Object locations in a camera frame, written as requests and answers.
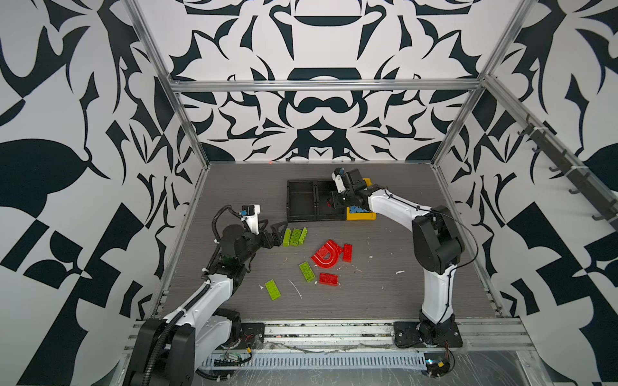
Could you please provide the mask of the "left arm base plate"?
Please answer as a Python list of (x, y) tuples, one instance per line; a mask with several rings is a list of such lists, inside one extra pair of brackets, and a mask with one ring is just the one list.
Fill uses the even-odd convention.
[(234, 326), (229, 340), (219, 350), (261, 349), (264, 344), (266, 325), (264, 323), (242, 323)]

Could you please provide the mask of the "blue lego brick front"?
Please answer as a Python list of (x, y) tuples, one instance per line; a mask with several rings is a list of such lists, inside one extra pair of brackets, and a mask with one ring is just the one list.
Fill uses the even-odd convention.
[(359, 214), (359, 213), (369, 213), (369, 210), (363, 209), (362, 207), (352, 206), (348, 207), (348, 210), (351, 214)]

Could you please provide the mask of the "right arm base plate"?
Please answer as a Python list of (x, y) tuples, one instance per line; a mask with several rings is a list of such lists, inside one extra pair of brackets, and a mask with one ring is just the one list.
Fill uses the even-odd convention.
[(463, 347), (463, 339), (456, 323), (447, 321), (434, 325), (428, 321), (395, 322), (394, 344), (398, 348)]

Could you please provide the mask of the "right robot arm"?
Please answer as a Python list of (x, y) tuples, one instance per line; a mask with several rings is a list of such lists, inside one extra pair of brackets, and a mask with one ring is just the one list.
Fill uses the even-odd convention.
[(452, 297), (455, 273), (465, 247), (450, 210), (416, 204), (386, 187), (370, 186), (357, 169), (336, 168), (332, 180), (336, 185), (331, 192), (335, 207), (360, 207), (411, 231), (414, 256), (423, 268), (424, 298), (418, 323), (394, 325), (395, 345), (460, 347)]

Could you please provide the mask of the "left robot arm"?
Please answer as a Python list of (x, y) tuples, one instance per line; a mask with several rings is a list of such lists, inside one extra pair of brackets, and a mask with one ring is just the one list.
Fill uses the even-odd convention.
[(141, 326), (123, 381), (125, 385), (190, 385), (199, 367), (222, 346), (240, 340), (241, 318), (223, 308), (249, 273), (260, 249), (283, 244), (286, 221), (242, 219), (216, 237), (201, 286), (163, 318)]

